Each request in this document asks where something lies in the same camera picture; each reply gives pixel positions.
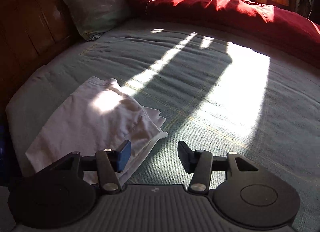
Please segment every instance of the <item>pillowcase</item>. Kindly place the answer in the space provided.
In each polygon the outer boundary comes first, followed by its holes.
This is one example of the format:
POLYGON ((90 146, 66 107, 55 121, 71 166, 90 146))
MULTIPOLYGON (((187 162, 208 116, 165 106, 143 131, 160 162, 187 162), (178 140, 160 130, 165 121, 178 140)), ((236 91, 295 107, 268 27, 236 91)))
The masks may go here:
POLYGON ((125 0, 63 0, 80 35, 96 39, 132 14, 125 0))

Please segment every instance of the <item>folded shirt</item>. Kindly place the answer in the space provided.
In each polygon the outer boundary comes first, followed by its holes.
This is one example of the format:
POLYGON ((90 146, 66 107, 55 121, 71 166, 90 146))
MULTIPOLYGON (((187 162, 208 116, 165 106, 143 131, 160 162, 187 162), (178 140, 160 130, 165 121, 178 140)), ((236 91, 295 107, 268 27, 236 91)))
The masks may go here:
MULTIPOLYGON (((159 110, 143 107, 122 92, 115 79, 91 77, 52 114, 26 156, 38 172, 70 152, 90 156, 106 148, 115 150, 130 140, 131 157, 117 174, 123 184, 155 143, 168 135, 161 130, 164 121, 159 110)), ((85 172, 84 180, 96 183, 96 173, 85 172)))

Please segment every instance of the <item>mattress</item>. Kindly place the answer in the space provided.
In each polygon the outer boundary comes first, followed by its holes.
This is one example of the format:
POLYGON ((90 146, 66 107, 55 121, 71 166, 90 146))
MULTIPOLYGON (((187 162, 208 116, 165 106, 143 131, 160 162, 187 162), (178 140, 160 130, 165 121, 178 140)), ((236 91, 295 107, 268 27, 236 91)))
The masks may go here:
MULTIPOLYGON (((51 114, 91 76, 115 78, 141 105, 161 111, 169 136, 129 183, 185 184, 177 155, 237 151, 298 191, 298 231, 320 227, 320 71, 292 56, 224 32, 131 20, 95 41, 78 43, 38 69, 6 108, 25 176, 25 151, 51 114)), ((211 188, 224 181, 212 174, 211 188)))

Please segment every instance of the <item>metal screw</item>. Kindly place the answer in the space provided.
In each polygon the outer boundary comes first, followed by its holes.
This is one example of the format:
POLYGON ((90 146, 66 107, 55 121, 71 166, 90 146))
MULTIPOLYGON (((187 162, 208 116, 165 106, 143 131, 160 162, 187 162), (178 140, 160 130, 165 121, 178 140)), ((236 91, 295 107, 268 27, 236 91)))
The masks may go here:
POLYGON ((192 184, 190 188, 194 191, 204 191, 207 188, 207 186, 205 186, 202 183, 195 183, 195 184, 192 184))
POLYGON ((102 188, 106 191, 115 191, 119 188, 115 183, 106 183, 102 186, 102 188))

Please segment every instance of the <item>bed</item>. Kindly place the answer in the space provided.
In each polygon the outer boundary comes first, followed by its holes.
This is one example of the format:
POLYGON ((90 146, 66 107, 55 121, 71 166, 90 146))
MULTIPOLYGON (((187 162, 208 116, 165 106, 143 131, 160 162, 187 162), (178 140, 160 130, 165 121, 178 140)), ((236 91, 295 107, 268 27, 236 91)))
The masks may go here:
MULTIPOLYGON (((257 37, 208 27, 134 18, 85 42, 61 0, 0 7, 1 105, 24 176, 33 173, 25 152, 57 107, 91 76, 115 78, 161 111, 169 133, 128 183, 188 185, 180 140, 214 155, 237 151, 298 191, 294 228, 320 227, 319 69, 257 37)), ((213 174, 211 188, 223 180, 213 174)))

